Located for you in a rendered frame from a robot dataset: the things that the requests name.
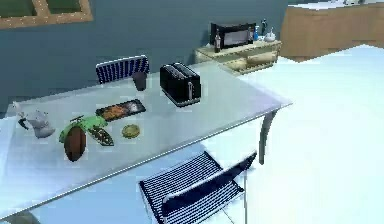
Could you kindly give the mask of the round brass compass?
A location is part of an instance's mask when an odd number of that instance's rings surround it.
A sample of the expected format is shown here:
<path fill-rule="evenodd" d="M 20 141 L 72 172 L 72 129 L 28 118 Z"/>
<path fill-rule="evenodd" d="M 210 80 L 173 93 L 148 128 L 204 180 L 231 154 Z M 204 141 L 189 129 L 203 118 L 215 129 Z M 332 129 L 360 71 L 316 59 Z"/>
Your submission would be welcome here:
<path fill-rule="evenodd" d="M 140 128 L 135 124 L 128 124 L 122 128 L 121 134 L 124 138 L 132 139 L 136 138 L 140 134 Z"/>

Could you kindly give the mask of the white table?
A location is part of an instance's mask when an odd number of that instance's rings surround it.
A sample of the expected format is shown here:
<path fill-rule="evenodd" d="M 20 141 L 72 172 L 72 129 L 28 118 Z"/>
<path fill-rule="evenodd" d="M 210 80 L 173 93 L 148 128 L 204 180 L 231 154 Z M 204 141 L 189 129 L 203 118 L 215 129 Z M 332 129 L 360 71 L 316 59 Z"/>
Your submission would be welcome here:
<path fill-rule="evenodd" d="M 144 91 L 129 79 L 22 102 L 24 112 L 48 113 L 55 131 L 61 132 L 80 115 L 99 108 L 138 99 L 145 112 L 109 123 L 114 145 L 103 147 L 88 140 L 83 156 L 67 159 L 58 134 L 38 139 L 17 124 L 14 116 L 3 119 L 0 129 L 0 220 L 29 210 L 87 185 L 127 171 L 223 131 L 262 117 L 288 105 L 288 100 L 253 87 L 215 62 L 196 64 L 201 78 L 199 102 L 179 108 L 160 88 L 152 73 Z M 124 138 L 122 128 L 138 125 L 136 138 Z"/>

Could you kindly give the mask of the black toaster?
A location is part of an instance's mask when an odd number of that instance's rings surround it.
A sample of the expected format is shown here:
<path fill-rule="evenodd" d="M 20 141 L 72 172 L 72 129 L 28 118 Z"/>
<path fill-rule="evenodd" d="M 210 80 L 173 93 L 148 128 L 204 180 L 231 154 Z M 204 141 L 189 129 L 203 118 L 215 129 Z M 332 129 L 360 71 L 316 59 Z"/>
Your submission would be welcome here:
<path fill-rule="evenodd" d="M 160 87 L 177 107 L 191 105 L 201 99 L 200 76 L 180 62 L 160 68 Z"/>

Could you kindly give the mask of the dark cup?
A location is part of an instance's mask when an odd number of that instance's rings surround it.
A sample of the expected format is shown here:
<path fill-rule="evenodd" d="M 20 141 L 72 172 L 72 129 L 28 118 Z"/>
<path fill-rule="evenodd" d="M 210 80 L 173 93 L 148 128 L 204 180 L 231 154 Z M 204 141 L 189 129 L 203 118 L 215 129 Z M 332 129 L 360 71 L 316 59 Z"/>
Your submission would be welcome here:
<path fill-rule="evenodd" d="M 144 91 L 146 89 L 147 74 L 144 72 L 135 72 L 132 75 L 135 87 L 138 91 Z"/>

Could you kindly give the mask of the black tray with food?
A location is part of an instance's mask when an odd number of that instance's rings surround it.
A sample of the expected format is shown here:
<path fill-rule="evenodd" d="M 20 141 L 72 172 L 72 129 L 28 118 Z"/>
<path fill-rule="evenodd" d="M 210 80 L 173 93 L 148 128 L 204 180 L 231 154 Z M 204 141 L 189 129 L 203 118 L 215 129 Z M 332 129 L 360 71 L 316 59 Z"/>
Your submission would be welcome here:
<path fill-rule="evenodd" d="M 141 103 L 141 101 L 138 99 L 134 99 L 123 103 L 110 105 L 104 108 L 99 108 L 95 111 L 95 114 L 104 118 L 107 122 L 111 122 L 145 111 L 146 108 Z"/>

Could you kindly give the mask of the blue striped chair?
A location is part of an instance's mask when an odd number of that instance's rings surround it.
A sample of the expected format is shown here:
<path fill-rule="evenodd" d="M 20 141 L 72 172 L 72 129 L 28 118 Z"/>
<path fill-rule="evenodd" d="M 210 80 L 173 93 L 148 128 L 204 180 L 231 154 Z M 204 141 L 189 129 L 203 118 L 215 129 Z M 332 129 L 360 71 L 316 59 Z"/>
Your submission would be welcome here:
<path fill-rule="evenodd" d="M 100 84 L 131 77 L 136 72 L 149 72 L 149 60 L 145 55 L 120 58 L 99 63 L 95 67 Z"/>
<path fill-rule="evenodd" d="M 147 211 L 156 224 L 200 224 L 234 199 L 246 186 L 235 178 L 252 165 L 256 151 L 223 169 L 207 152 L 139 182 Z"/>

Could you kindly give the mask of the pale wooden low cabinet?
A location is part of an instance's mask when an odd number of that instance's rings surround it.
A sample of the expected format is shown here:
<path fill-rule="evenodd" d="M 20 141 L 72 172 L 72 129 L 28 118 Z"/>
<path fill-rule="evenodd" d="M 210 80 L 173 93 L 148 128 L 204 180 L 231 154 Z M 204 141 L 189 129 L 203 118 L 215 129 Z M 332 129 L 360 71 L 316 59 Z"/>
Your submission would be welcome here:
<path fill-rule="evenodd" d="M 222 49 L 214 52 L 211 46 L 195 50 L 195 62 L 216 61 L 236 76 L 272 67 L 280 54 L 282 42 L 255 41 L 253 44 Z"/>

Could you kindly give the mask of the black microwave oven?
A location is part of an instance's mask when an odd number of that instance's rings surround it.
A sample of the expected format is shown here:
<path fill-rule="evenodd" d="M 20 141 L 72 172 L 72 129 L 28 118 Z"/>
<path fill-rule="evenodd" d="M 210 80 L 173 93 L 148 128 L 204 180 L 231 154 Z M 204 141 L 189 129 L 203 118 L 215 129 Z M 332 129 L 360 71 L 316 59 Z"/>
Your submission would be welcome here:
<path fill-rule="evenodd" d="M 252 44 L 255 27 L 255 23 L 211 23 L 210 44 L 215 44 L 216 36 L 220 37 L 222 49 Z"/>

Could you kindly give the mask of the brown wooden counter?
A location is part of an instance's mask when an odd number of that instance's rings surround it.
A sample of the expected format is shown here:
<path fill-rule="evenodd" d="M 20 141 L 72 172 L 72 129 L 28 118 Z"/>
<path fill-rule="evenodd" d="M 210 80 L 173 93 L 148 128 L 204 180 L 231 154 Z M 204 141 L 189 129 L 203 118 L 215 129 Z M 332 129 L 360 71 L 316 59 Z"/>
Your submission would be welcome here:
<path fill-rule="evenodd" d="M 321 9 L 288 6 L 280 55 L 297 62 L 359 45 L 384 49 L 384 2 Z"/>

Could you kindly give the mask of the wooden framed window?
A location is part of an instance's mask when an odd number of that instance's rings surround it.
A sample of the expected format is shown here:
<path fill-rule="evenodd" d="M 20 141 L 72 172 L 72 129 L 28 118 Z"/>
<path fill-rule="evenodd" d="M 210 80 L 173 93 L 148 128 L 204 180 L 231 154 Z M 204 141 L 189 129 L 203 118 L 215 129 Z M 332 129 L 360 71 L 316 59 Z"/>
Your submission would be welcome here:
<path fill-rule="evenodd" d="M 92 20 L 89 0 L 0 0 L 0 29 Z"/>

